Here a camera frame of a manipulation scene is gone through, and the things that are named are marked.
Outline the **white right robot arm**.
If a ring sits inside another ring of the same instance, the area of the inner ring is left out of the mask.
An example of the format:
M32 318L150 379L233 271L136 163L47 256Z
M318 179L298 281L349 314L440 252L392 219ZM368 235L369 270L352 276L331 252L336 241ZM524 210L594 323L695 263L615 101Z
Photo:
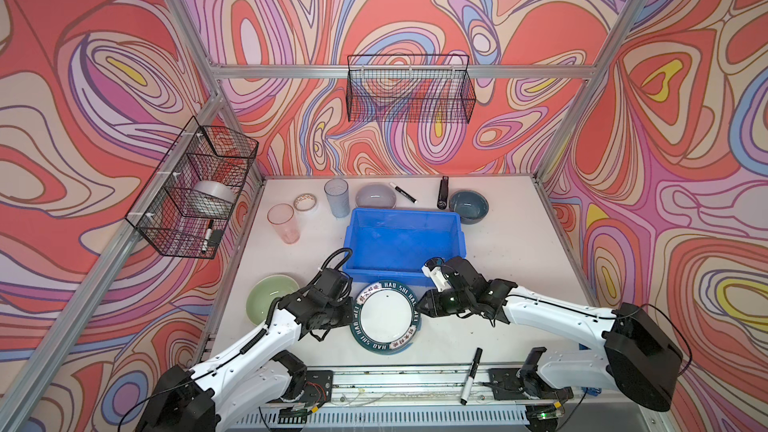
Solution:
M571 352L532 348L516 372L526 397L548 399L568 388L612 389L646 409L670 410L683 354L643 307L621 303L610 309L548 297L510 280L488 280L461 257L432 258L422 271L434 284L417 302L423 315L479 316L579 345Z

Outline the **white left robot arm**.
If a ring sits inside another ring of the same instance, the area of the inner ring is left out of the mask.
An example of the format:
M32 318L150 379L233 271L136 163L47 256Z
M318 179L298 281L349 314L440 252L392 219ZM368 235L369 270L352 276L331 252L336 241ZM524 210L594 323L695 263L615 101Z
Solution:
M273 301L264 322L189 370L174 366L145 400L137 431L225 431L274 400L300 400L307 366L289 349L351 324L353 279L323 268L303 288Z

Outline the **green rimmed lettered plate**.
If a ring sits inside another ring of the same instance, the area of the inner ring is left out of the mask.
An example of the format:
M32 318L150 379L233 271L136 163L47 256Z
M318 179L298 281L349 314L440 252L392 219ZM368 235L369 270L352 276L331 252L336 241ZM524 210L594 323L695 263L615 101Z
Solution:
M421 328L417 297L407 285L380 280L367 285L353 303L349 326L355 341L369 352L393 355L405 351Z

